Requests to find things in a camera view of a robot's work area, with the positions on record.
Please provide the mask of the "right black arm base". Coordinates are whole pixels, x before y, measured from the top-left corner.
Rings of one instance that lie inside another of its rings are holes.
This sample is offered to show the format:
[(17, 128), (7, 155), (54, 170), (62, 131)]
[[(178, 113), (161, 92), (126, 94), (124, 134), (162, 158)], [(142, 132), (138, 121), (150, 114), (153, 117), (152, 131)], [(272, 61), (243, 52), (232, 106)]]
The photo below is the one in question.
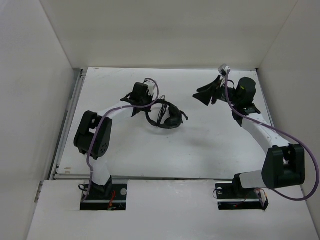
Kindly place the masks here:
[(266, 192), (260, 188), (245, 188), (244, 192), (236, 193), (231, 182), (218, 182), (212, 193), (221, 211), (262, 210), (269, 206)]

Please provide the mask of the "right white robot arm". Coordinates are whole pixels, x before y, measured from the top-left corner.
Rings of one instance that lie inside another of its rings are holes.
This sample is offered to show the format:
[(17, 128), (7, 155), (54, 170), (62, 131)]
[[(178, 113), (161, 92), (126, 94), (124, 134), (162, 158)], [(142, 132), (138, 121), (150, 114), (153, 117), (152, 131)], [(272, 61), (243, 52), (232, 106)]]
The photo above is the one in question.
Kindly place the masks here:
[(279, 189), (305, 182), (305, 150), (292, 144), (275, 130), (267, 128), (261, 112), (253, 103), (256, 82), (248, 77), (239, 80), (237, 87), (225, 87), (218, 76), (212, 83), (198, 88), (193, 98), (206, 106), (217, 101), (230, 102), (235, 111), (233, 119), (246, 130), (265, 153), (261, 170), (238, 173), (232, 180), (232, 193), (243, 197), (254, 189)]

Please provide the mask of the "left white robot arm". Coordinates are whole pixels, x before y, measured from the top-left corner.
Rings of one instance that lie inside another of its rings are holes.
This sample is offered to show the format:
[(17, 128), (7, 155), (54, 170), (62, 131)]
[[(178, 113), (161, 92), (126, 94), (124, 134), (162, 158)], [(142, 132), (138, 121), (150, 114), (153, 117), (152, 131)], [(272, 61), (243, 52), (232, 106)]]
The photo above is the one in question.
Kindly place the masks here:
[(95, 192), (104, 199), (111, 195), (111, 173), (104, 155), (110, 145), (112, 127), (141, 111), (150, 110), (159, 93), (157, 82), (146, 78), (143, 82), (136, 82), (131, 93), (114, 106), (99, 112), (88, 110), (83, 114), (73, 144), (86, 156), (90, 169), (88, 186), (81, 189), (86, 196)]

